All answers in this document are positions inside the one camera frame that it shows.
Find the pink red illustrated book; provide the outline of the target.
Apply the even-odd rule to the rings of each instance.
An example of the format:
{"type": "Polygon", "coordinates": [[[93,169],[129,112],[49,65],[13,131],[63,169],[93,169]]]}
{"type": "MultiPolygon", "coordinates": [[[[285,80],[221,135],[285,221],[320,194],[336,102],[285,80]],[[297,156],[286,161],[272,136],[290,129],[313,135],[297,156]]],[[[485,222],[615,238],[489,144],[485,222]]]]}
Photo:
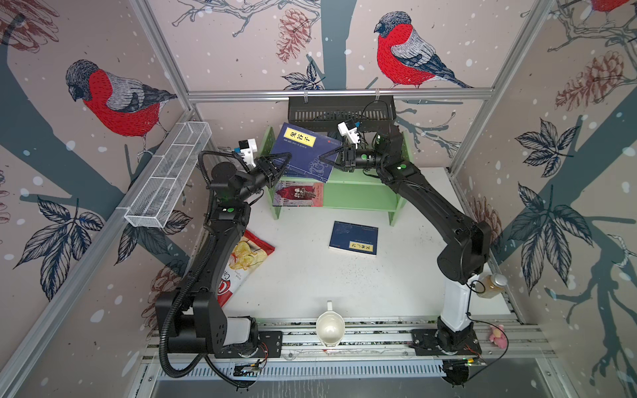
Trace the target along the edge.
{"type": "Polygon", "coordinates": [[[323,207],[324,184],[284,181],[274,189],[274,207],[323,207]]]}

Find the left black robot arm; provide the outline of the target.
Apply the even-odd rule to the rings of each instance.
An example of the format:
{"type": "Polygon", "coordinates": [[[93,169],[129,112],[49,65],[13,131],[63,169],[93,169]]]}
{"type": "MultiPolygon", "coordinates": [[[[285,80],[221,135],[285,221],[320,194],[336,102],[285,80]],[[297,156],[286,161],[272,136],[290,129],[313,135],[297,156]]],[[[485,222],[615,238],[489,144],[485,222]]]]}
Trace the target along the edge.
{"type": "Polygon", "coordinates": [[[218,155],[223,160],[212,169],[207,169],[204,159],[216,152],[202,151],[197,157],[209,192],[202,248],[177,288],[159,295],[155,303],[162,358],[170,353],[207,355],[227,350],[250,355],[260,345],[256,321],[227,317],[218,290],[232,252],[247,231],[252,204],[275,187],[292,156],[260,156],[249,167],[239,154],[218,155]]]}

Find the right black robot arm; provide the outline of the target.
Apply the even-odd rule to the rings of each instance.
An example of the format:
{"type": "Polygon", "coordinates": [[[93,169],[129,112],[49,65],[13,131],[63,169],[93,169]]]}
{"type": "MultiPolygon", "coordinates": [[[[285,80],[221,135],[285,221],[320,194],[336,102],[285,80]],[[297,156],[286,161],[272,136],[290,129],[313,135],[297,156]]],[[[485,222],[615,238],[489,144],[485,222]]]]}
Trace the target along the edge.
{"type": "Polygon", "coordinates": [[[373,169],[380,181],[413,205],[436,228],[446,247],[437,265],[447,278],[441,327],[451,333],[466,331],[469,320],[469,285],[482,273],[489,258],[492,229],[454,207],[429,184],[419,167],[404,154],[404,137],[393,126],[360,148],[344,144],[319,159],[344,172],[373,169]]]}

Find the green wooden two-tier shelf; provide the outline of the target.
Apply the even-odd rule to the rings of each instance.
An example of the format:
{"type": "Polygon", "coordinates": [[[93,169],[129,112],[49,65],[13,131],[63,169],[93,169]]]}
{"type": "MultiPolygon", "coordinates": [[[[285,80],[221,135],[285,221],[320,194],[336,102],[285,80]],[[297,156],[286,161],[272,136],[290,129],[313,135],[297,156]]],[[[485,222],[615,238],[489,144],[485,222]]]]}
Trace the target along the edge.
{"type": "MultiPolygon", "coordinates": [[[[269,154],[275,139],[276,133],[270,126],[259,146],[259,154],[269,154]]],[[[265,194],[272,217],[278,220],[284,207],[274,207],[273,196],[273,188],[265,194]]],[[[406,199],[382,184],[379,179],[366,176],[362,170],[342,172],[333,169],[328,182],[324,184],[323,208],[386,212],[391,227],[396,225],[398,215],[406,202],[406,199]]]]}

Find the black hanging slotted basket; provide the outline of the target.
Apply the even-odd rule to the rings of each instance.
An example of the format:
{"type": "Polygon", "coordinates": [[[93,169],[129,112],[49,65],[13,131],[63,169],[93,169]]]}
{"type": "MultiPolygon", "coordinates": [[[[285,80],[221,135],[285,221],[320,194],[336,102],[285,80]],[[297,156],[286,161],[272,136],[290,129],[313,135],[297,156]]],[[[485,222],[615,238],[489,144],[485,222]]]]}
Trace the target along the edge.
{"type": "Polygon", "coordinates": [[[288,122],[317,132],[338,131],[338,124],[359,123],[364,132],[385,131],[396,120],[392,96],[310,96],[290,97],[288,122]]]}

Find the red snack bag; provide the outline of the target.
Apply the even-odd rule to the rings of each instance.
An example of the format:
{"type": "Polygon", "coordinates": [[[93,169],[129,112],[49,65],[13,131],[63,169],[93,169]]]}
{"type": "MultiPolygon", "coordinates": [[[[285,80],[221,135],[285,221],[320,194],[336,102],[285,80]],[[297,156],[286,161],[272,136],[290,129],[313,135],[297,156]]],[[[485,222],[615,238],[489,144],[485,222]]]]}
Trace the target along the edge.
{"type": "Polygon", "coordinates": [[[223,308],[250,275],[272,255],[275,247],[246,231],[233,249],[217,290],[217,302],[223,308]]]}

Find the white ceramic pitcher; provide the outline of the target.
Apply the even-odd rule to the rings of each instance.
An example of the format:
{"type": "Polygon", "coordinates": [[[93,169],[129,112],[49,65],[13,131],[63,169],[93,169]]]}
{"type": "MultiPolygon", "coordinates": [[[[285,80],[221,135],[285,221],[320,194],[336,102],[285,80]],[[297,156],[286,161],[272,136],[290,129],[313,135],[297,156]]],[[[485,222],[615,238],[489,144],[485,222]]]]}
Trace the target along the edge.
{"type": "Polygon", "coordinates": [[[344,318],[333,309],[333,302],[327,302],[327,310],[316,320],[315,331],[318,339],[326,348],[338,346],[345,335],[344,318]]]}

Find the amber bottle white cap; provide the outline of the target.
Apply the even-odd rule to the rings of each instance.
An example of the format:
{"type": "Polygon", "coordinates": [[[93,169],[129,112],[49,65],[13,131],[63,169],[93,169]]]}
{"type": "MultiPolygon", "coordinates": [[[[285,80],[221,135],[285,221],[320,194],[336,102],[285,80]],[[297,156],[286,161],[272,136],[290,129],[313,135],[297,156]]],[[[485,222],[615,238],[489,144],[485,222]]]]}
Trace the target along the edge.
{"type": "Polygon", "coordinates": [[[492,299],[504,293],[508,286],[508,279],[501,274],[483,274],[476,281],[475,290],[483,299],[492,299]]]}

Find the small circuit board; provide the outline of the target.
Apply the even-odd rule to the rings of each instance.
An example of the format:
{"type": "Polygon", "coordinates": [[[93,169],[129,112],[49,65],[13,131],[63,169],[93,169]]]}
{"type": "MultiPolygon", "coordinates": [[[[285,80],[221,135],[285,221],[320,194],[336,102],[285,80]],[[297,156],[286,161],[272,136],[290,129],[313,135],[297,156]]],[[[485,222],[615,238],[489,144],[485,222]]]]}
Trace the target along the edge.
{"type": "Polygon", "coordinates": [[[262,371],[262,367],[256,363],[254,364],[237,364],[233,369],[233,376],[236,379],[253,379],[258,378],[262,371]]]}

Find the pink small toy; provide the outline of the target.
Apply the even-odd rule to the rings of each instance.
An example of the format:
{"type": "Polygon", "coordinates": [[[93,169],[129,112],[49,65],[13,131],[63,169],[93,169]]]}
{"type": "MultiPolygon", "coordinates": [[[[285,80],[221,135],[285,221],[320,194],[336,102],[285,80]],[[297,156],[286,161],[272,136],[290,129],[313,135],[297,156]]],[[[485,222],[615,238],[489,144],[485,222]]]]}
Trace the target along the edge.
{"type": "Polygon", "coordinates": [[[504,332],[504,326],[490,326],[490,329],[489,341],[500,349],[506,349],[509,346],[509,340],[504,332]]]}

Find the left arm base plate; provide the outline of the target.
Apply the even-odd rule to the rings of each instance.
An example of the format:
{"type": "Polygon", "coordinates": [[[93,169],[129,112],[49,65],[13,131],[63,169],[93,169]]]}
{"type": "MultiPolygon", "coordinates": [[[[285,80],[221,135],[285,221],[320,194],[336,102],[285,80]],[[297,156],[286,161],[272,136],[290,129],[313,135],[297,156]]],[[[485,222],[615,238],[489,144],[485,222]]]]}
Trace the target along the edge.
{"type": "Polygon", "coordinates": [[[241,348],[237,345],[226,346],[215,354],[217,359],[265,359],[280,358],[283,347],[283,333],[281,331],[265,331],[259,333],[259,339],[252,349],[241,348]]]}

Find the aluminium mounting rail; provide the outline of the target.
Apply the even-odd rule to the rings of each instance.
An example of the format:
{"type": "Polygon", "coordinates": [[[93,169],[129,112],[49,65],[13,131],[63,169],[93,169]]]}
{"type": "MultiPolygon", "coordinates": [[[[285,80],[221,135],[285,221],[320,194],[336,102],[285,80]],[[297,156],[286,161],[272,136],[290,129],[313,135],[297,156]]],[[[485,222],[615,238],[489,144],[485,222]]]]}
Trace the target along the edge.
{"type": "MultiPolygon", "coordinates": [[[[411,348],[411,330],[437,329],[436,321],[429,318],[348,318],[345,335],[334,348],[326,348],[318,339],[315,322],[307,319],[287,322],[283,319],[262,319],[259,332],[281,331],[283,347],[280,360],[363,360],[363,359],[412,359],[417,357],[411,348]]],[[[509,358],[555,358],[547,338],[537,325],[523,324],[518,320],[480,318],[474,323],[474,331],[482,349],[481,358],[495,359],[503,354],[509,358]],[[489,341],[490,326],[503,325],[509,340],[506,349],[500,349],[489,341]]],[[[433,359],[459,359],[470,356],[423,356],[433,359]]]]}

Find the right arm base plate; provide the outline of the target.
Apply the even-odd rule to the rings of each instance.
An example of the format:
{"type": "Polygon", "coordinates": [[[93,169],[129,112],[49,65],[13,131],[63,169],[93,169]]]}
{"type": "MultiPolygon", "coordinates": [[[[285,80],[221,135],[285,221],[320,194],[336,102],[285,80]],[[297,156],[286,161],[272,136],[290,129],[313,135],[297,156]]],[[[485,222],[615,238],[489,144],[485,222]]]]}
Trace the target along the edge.
{"type": "Polygon", "coordinates": [[[482,349],[473,328],[459,332],[445,328],[411,330],[411,348],[416,356],[481,356],[482,349]]]}

